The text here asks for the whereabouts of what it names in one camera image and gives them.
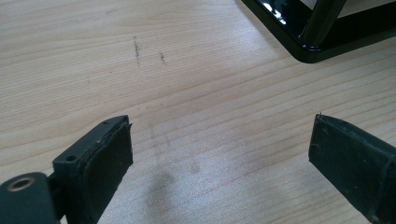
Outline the black metal stand base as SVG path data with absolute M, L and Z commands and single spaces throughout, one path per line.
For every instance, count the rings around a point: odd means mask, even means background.
M 302 63 L 318 63 L 396 36 L 396 0 L 342 17 L 347 0 L 242 0 Z

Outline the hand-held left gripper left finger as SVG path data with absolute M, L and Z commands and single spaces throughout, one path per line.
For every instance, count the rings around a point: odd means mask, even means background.
M 69 224 L 96 224 L 133 164 L 126 115 L 100 122 L 52 162 Z

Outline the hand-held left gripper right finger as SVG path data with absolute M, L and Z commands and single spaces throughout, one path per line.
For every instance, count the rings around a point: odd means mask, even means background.
M 309 161 L 373 224 L 396 224 L 396 147 L 317 114 Z

